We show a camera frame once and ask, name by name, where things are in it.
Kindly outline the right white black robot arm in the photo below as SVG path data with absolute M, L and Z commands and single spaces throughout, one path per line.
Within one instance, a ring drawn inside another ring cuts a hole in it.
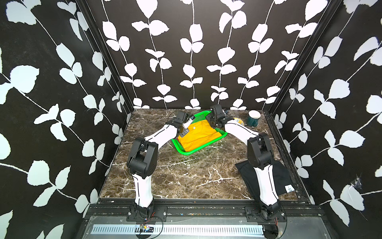
M 212 128 L 224 129 L 247 145 L 247 159 L 253 166 L 260 189 L 260 209 L 264 220 L 269 220 L 280 209 L 279 197 L 273 178 L 274 153 L 266 133 L 254 132 L 229 116 L 221 105 L 211 106 L 211 113 L 206 116 Z

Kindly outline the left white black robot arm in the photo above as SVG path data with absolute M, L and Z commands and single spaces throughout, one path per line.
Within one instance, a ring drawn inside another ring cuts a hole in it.
M 188 127 L 194 119 L 194 115 L 179 111 L 157 132 L 150 136 L 137 137 L 134 140 L 128 156 L 127 167 L 134 180 L 134 203 L 137 209 L 148 211 L 152 208 L 151 178 L 157 167 L 159 149 L 168 141 L 187 135 Z

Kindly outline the yellow t-shirt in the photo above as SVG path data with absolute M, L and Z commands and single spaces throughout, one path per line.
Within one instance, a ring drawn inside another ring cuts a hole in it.
M 188 130 L 189 132 L 184 137 L 178 137 L 178 141 L 186 152 L 195 150 L 222 136 L 220 132 L 210 126 L 206 119 L 192 123 Z

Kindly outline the green plastic basket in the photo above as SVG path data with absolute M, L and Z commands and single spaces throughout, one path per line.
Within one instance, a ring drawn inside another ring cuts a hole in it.
M 198 122 L 198 121 L 201 121 L 201 120 L 205 120 L 206 119 L 206 115 L 209 114 L 211 111 L 202 111 L 202 112 L 199 112 L 197 114 L 195 114 L 195 119 L 193 121 L 193 123 L 195 122 Z M 189 151 L 189 152 L 186 152 L 184 151 L 183 147 L 181 146 L 180 142 L 178 141 L 178 137 L 177 136 L 175 139 L 172 139 L 172 143 L 173 145 L 175 146 L 176 150 L 178 151 L 178 153 L 182 154 L 182 155 L 191 155 L 201 149 L 204 149 L 206 148 L 207 146 L 210 146 L 211 144 L 215 143 L 215 142 L 218 142 L 220 141 L 221 139 L 223 139 L 224 137 L 226 137 L 228 135 L 227 132 L 219 129 L 219 128 L 214 128 L 216 131 L 220 132 L 222 134 L 221 137 L 209 142 L 209 143 L 206 143 L 205 145 L 195 149 L 195 150 L 192 150 L 192 151 Z

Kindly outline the black t-shirt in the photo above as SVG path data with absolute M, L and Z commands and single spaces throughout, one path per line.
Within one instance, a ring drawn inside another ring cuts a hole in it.
M 237 163 L 235 166 L 241 174 L 241 177 L 244 180 L 244 183 L 252 198 L 256 201 L 260 201 L 260 187 L 255 169 L 247 160 Z M 273 162 L 273 178 L 278 196 L 294 191 L 290 174 L 284 165 L 279 161 Z

